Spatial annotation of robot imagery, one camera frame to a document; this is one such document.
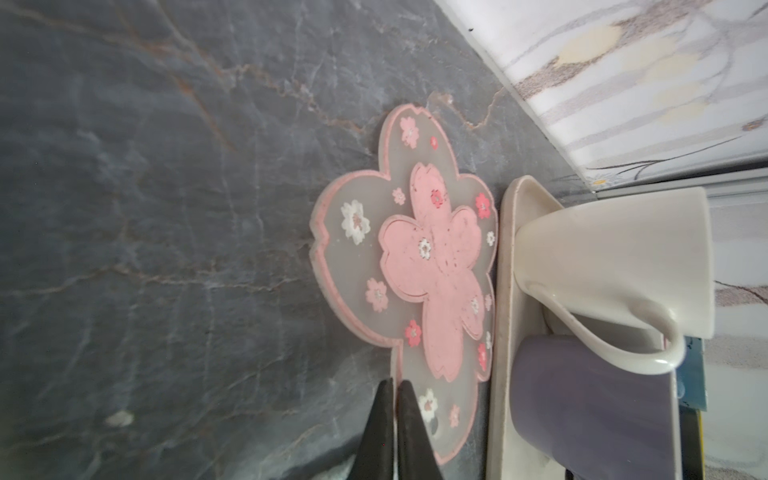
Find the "small pink flower print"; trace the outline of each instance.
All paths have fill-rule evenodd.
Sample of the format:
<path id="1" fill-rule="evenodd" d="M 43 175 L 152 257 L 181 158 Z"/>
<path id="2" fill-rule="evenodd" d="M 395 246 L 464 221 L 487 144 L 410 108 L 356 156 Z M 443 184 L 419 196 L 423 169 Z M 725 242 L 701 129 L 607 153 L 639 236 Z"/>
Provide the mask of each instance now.
<path id="1" fill-rule="evenodd" d="M 458 427 L 458 413 L 461 412 L 461 409 L 458 407 L 458 405 L 454 405 L 451 409 L 451 428 L 455 429 Z"/>
<path id="2" fill-rule="evenodd" d="M 415 320 L 411 320 L 406 327 L 406 339 L 409 346 L 419 346 L 419 342 L 422 341 L 422 329 Z"/>
<path id="3" fill-rule="evenodd" d="M 386 297 L 386 285 L 384 282 L 377 282 L 373 278 L 368 279 L 366 300 L 373 305 L 374 312 L 381 313 L 386 310 L 389 299 Z"/>
<path id="4" fill-rule="evenodd" d="M 440 193 L 440 190 L 433 190 L 432 191 L 432 203 L 435 205 L 435 208 L 440 208 L 442 205 L 442 194 Z"/>
<path id="5" fill-rule="evenodd" d="M 416 141 L 419 139 L 419 128 L 416 127 L 416 119 L 414 117 L 401 118 L 400 128 L 402 129 L 402 142 L 411 148 L 416 148 Z"/>
<path id="6" fill-rule="evenodd" d="M 482 371 L 484 372 L 486 367 L 488 366 L 488 353 L 485 351 L 485 344 L 481 343 L 478 345 L 478 361 L 480 362 L 480 366 L 482 367 Z"/>
<path id="7" fill-rule="evenodd" d="M 402 188 L 397 187 L 392 190 L 392 196 L 395 198 L 395 203 L 398 205 L 404 205 L 406 203 L 406 195 L 402 192 Z"/>
<path id="8" fill-rule="evenodd" d="M 478 208 L 478 218 L 488 218 L 491 216 L 491 201 L 480 193 L 475 198 L 475 206 Z"/>

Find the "blue object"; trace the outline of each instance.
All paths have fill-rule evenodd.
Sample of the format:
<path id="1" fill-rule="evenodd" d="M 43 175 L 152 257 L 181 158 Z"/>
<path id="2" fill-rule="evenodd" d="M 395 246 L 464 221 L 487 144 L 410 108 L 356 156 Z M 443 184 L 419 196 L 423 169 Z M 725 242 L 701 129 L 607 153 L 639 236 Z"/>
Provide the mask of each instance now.
<path id="1" fill-rule="evenodd" d="M 677 398 L 690 409 L 707 411 L 707 384 L 704 381 L 704 341 L 685 337 L 686 355 L 677 367 Z"/>

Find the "mug handle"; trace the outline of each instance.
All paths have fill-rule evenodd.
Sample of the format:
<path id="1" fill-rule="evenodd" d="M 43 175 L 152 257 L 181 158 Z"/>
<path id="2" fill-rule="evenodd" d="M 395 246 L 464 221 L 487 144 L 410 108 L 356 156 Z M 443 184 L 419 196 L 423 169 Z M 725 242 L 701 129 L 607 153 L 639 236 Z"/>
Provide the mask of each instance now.
<path id="1" fill-rule="evenodd" d="M 540 283 L 530 283 L 528 294 L 557 315 L 571 331 L 606 362 L 641 375 L 660 375 L 675 370 L 685 358 L 685 338 L 680 326 L 668 309 L 649 300 L 637 300 L 630 305 L 630 312 L 664 334 L 669 346 L 654 353 L 633 353 L 605 342 L 558 302 L 556 296 Z"/>

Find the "pink cherry blossom pattern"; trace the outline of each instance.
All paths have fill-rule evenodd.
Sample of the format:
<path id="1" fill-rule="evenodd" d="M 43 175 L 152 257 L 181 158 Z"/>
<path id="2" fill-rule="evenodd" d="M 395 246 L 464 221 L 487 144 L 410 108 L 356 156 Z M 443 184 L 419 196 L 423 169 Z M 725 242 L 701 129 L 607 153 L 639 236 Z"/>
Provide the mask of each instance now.
<path id="1" fill-rule="evenodd" d="M 461 412 L 461 409 L 458 407 L 458 405 L 454 405 L 453 408 L 451 409 L 451 414 L 449 416 L 450 420 L 451 420 L 451 428 L 452 429 L 455 429 L 456 427 L 458 427 L 458 414 L 459 414 L 459 412 Z"/>
<path id="2" fill-rule="evenodd" d="M 413 319 L 406 327 L 406 339 L 408 339 L 409 346 L 419 346 L 419 342 L 422 341 L 422 329 Z"/>
<path id="3" fill-rule="evenodd" d="M 416 127 L 414 117 L 400 118 L 400 128 L 402 129 L 402 142 L 411 148 L 416 148 L 416 142 L 419 140 L 419 128 Z"/>
<path id="4" fill-rule="evenodd" d="M 485 351 L 485 344 L 481 343 L 478 345 L 478 361 L 480 362 L 480 366 L 482 367 L 482 371 L 484 372 L 485 369 L 488 367 L 488 352 Z"/>
<path id="5" fill-rule="evenodd" d="M 386 310 L 389 299 L 386 297 L 386 285 L 384 282 L 377 282 L 371 278 L 368 279 L 367 285 L 366 300 L 373 305 L 373 311 L 381 313 Z"/>
<path id="6" fill-rule="evenodd" d="M 475 206 L 478 208 L 479 218 L 488 218 L 491 216 L 491 201 L 485 196 L 484 193 L 480 193 L 475 198 Z"/>
<path id="7" fill-rule="evenodd" d="M 440 206 L 443 204 L 442 194 L 440 193 L 440 190 L 434 189 L 432 191 L 432 196 L 430 197 L 432 200 L 432 204 L 435 205 L 435 208 L 440 208 Z"/>
<path id="8" fill-rule="evenodd" d="M 395 199 L 396 204 L 406 204 L 406 195 L 402 192 L 402 188 L 397 187 L 395 190 L 392 190 L 392 197 Z"/>
<path id="9" fill-rule="evenodd" d="M 464 331 L 475 340 L 483 331 L 482 291 L 472 271 L 480 255 L 482 233 L 470 207 L 451 211 L 450 199 L 435 208 L 432 192 L 445 192 L 434 165 L 411 172 L 415 218 L 393 215 L 379 231 L 382 272 L 392 291 L 409 302 L 423 302 L 422 331 L 427 366 L 435 378 L 456 379 L 463 359 Z M 426 242 L 429 255 L 412 246 Z"/>

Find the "white mug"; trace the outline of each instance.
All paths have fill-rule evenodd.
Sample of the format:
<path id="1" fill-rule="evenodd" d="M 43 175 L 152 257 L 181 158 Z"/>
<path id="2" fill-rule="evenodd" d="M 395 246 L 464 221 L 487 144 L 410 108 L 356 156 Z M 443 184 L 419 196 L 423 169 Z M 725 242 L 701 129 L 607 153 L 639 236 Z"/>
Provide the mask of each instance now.
<path id="1" fill-rule="evenodd" d="M 685 357 L 684 335 L 714 334 L 710 211 L 703 188 L 599 200 L 539 217 L 515 234 L 515 280 L 600 357 L 657 375 Z M 664 334 L 667 348 L 631 353 L 577 313 Z"/>

